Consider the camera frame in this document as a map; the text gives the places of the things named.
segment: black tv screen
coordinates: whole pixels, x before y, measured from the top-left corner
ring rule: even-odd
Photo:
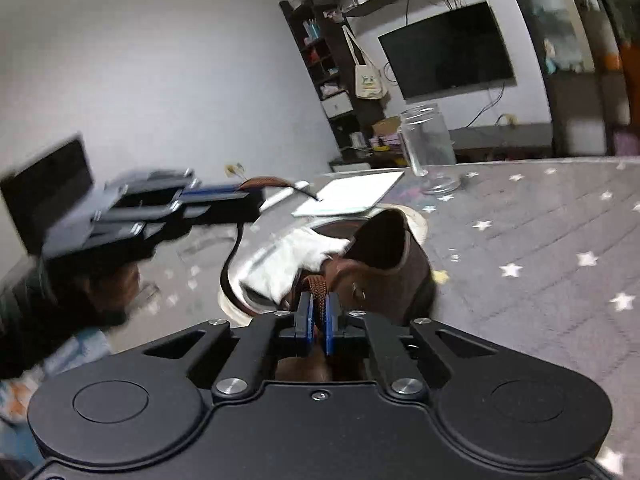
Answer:
[[[379,39],[405,99],[513,78],[486,2],[412,23]]]

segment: white wall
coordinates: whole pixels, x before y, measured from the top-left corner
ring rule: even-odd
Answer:
[[[337,147],[279,0],[0,0],[0,170],[82,131],[96,180],[310,177]],[[0,212],[0,275],[21,246]]]
[[[483,0],[464,0],[466,4],[474,4]],[[515,74],[516,86],[507,86],[500,103],[483,114],[474,125],[494,124],[501,114],[514,114],[520,123],[548,123],[551,120],[546,91],[533,45],[527,27],[516,0],[486,0],[491,5],[504,43],[511,58]],[[370,54],[376,64],[382,68],[387,60],[378,40],[379,36],[396,28],[404,27],[406,0],[400,0],[369,16],[350,18],[351,27],[362,46]],[[430,16],[445,12],[447,9],[440,0],[410,0],[409,23],[423,20]],[[447,96],[436,101],[450,129],[466,126],[474,116],[492,99],[498,97],[500,88],[490,91],[479,90],[454,96]],[[391,87],[391,98],[385,106],[385,115],[399,114],[409,105],[398,87]]]

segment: clear glass cup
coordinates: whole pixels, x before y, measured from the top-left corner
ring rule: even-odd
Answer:
[[[400,137],[404,152],[417,176],[423,177],[423,193],[446,193],[460,186],[453,171],[440,171],[434,166],[453,166],[456,155],[449,130],[436,104],[409,108],[400,114]]]

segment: white tote bag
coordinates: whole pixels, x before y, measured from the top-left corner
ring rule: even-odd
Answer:
[[[349,45],[349,50],[351,50],[353,62],[356,64],[356,96],[360,99],[382,99],[387,90],[380,70],[358,44],[358,41],[346,25],[342,26],[342,31]],[[358,62],[354,47],[361,51],[362,59],[365,62],[364,65]]]

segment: white notepad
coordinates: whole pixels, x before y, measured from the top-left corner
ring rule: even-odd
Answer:
[[[402,171],[391,171],[332,180],[318,192],[320,202],[310,198],[292,215],[335,216],[361,213],[375,206],[403,174]]]

